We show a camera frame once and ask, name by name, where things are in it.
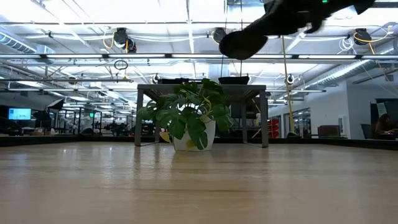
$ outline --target computer monitor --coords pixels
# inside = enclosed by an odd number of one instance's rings
[[[9,108],[8,109],[8,119],[27,121],[31,120],[32,110],[28,108]]]

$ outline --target metal beam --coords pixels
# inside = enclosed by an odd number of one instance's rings
[[[116,79],[15,79],[3,78],[0,82],[132,82],[132,80]]]

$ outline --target yellow cable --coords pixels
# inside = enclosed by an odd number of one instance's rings
[[[356,35],[358,34],[357,32],[354,33],[354,36],[353,36],[353,37],[354,37],[354,39],[357,39],[357,40],[362,41],[362,42],[365,42],[365,43],[374,43],[374,42],[377,42],[377,41],[380,41],[380,40],[384,40],[384,39],[388,36],[388,31],[387,31],[386,35],[385,35],[383,38],[380,38],[380,39],[377,39],[377,40],[363,40],[363,39],[359,39],[359,38],[356,37]]]
[[[103,43],[104,43],[104,46],[105,46],[107,49],[111,49],[111,48],[113,47],[114,32],[112,33],[112,44],[111,44],[111,46],[106,45],[106,43],[105,43],[105,34],[106,34],[106,32],[104,33],[104,38],[102,39],[102,41],[103,41]]]
[[[371,43],[369,43],[369,47],[370,47],[372,53],[375,55],[374,49],[373,49],[373,46],[372,46]],[[383,71],[383,75],[384,75],[384,77],[386,78],[387,82],[388,82],[388,83],[391,85],[391,87],[393,87],[393,89],[395,89],[395,91],[398,93],[398,89],[394,86],[394,84],[392,84],[392,83],[388,80],[387,74],[386,74],[386,72],[384,71],[384,69],[381,67],[380,63],[377,63],[377,64],[379,65],[379,67],[380,67],[381,70]]]
[[[290,115],[290,131],[294,129],[294,122],[293,122],[293,109],[292,109],[292,100],[289,91],[289,85],[287,84],[287,65],[286,65],[286,50],[285,50],[285,37],[282,36],[282,48],[284,50],[284,65],[285,65],[285,85],[286,85],[286,95],[287,95],[287,102],[289,103],[289,115]]]
[[[211,33],[211,39],[214,41],[214,43],[219,45],[219,43],[217,43],[217,41],[214,40],[214,31]]]

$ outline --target fluorescent light fixture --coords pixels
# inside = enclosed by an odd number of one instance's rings
[[[26,89],[26,88],[20,88],[20,89],[7,89],[8,91],[40,91],[39,89]]]
[[[110,96],[112,98],[115,98],[115,99],[119,99],[120,98],[120,96],[117,93],[114,93],[112,91],[108,91],[105,94],[107,94],[108,96]]]
[[[112,106],[107,106],[107,105],[101,105],[101,106],[99,106],[99,107],[102,107],[102,108],[104,108],[104,109],[112,109]]]
[[[110,58],[164,58],[164,54],[110,54]]]
[[[75,91],[74,89],[43,89],[43,91]]]
[[[65,97],[64,95],[60,94],[60,93],[56,93],[56,92],[50,92],[51,94],[55,95],[55,96],[60,96],[60,97]]]
[[[112,91],[138,91],[135,89],[113,89]]]
[[[79,54],[71,54],[71,55],[59,55],[59,54],[49,54],[47,55],[48,58],[102,58],[102,55],[98,54],[86,54],[86,55],[79,55]]]
[[[266,90],[266,92],[269,92],[269,93],[285,93],[286,90]]]
[[[109,89],[76,89],[76,91],[109,91]]]
[[[398,55],[363,55],[363,59],[398,59]]]
[[[299,55],[300,59],[354,59],[356,55]]]
[[[0,58],[40,58],[40,55],[37,54],[2,54]]]
[[[222,58],[221,54],[172,54],[173,58]]]
[[[77,101],[88,101],[89,99],[81,97],[81,96],[69,96],[69,98]]]
[[[18,81],[17,83],[23,84],[23,85],[28,85],[28,86],[31,86],[31,87],[37,87],[37,88],[43,87],[43,85],[41,85],[41,84],[39,84],[37,82]]]
[[[326,90],[292,90],[292,92],[296,92],[296,93],[323,93],[323,92],[326,92]]]
[[[283,58],[283,55],[253,55],[251,58],[256,58],[256,59],[272,59],[272,58]],[[286,55],[286,58],[292,58],[291,55]]]

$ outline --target table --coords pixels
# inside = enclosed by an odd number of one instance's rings
[[[173,84],[138,84],[137,86],[137,111],[142,108],[144,101],[144,94],[154,101],[157,101],[160,96],[173,93]],[[224,89],[225,99],[228,103],[239,103],[241,105],[241,114],[246,114],[246,102],[252,100],[254,97],[260,95],[260,114],[261,114],[261,139],[262,147],[268,147],[268,100],[266,96],[265,85],[221,85]],[[246,116],[242,117],[242,139],[243,143],[248,142],[248,133],[246,126]],[[136,133],[134,144],[141,146],[141,131],[142,119],[139,113],[136,117]],[[155,122],[155,142],[159,142],[160,124]]]

